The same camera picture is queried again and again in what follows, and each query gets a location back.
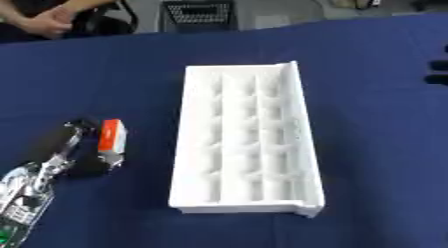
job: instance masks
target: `black chair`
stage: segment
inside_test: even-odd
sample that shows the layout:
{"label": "black chair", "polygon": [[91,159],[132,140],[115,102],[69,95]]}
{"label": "black chair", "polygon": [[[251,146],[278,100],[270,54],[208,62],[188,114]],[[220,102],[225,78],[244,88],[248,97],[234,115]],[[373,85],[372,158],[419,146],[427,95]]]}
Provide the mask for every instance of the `black chair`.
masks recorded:
{"label": "black chair", "polygon": [[425,11],[428,5],[448,4],[448,0],[417,0],[412,3],[416,11]]}
{"label": "black chair", "polygon": [[[130,21],[105,16],[108,11],[124,10]],[[138,27],[139,19],[126,0],[106,4],[96,9],[81,13],[75,21],[76,33],[86,36],[111,36],[133,34]]]}

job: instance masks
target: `robotic arm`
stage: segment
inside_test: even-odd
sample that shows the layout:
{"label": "robotic arm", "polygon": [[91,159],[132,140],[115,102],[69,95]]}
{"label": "robotic arm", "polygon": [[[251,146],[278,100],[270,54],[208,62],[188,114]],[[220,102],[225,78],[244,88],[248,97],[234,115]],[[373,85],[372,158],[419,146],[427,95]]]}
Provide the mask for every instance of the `robotic arm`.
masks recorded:
{"label": "robotic arm", "polygon": [[[106,120],[102,132],[92,122],[76,120],[43,137],[26,162],[0,181],[0,248],[15,248],[26,240],[51,204],[58,176],[109,172],[123,162],[125,142],[126,130],[119,120]],[[112,147],[101,150],[101,144]]]}

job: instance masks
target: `black plastic crate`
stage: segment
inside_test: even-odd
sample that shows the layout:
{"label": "black plastic crate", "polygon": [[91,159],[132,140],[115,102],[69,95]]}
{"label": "black plastic crate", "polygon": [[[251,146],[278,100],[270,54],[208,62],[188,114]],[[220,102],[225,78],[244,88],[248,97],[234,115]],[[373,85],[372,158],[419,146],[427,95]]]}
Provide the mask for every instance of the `black plastic crate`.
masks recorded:
{"label": "black plastic crate", "polygon": [[159,32],[196,33],[238,30],[233,0],[165,1]]}

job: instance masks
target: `navy blue table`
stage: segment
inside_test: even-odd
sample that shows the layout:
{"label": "navy blue table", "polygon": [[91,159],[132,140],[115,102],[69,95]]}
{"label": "navy blue table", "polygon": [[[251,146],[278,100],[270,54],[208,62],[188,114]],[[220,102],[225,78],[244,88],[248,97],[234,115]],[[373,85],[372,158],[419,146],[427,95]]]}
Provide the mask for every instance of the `navy blue table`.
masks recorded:
{"label": "navy blue table", "polygon": [[[128,161],[61,183],[26,248],[448,247],[448,15],[0,47],[0,172],[47,129],[118,117]],[[292,214],[182,215],[167,206],[184,69],[297,60],[327,198]]]}

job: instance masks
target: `white ice cube tray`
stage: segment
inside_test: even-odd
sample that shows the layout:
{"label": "white ice cube tray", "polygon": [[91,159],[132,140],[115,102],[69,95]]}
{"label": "white ice cube tray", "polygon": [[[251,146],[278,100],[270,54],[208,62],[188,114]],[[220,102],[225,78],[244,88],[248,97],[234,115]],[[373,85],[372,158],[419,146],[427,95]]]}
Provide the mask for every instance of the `white ice cube tray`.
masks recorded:
{"label": "white ice cube tray", "polygon": [[324,203],[296,62],[187,68],[171,207],[314,217]]}

